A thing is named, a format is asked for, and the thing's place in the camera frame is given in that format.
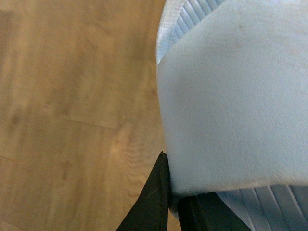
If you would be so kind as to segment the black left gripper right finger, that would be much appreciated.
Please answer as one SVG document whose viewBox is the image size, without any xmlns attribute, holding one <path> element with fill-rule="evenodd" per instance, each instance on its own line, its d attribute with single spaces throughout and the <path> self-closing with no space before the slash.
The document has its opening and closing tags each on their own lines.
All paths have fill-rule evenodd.
<svg viewBox="0 0 308 231">
<path fill-rule="evenodd" d="M 214 192 L 178 202 L 182 231 L 249 231 L 250 228 Z"/>
</svg>

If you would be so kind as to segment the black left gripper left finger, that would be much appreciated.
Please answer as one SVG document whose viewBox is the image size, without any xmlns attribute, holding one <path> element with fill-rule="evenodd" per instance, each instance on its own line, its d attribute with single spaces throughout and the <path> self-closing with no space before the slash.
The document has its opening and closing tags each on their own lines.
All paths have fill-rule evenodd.
<svg viewBox="0 0 308 231">
<path fill-rule="evenodd" d="M 168 224 L 169 166 L 161 152 L 133 207 L 118 231 L 166 231 Z"/>
</svg>

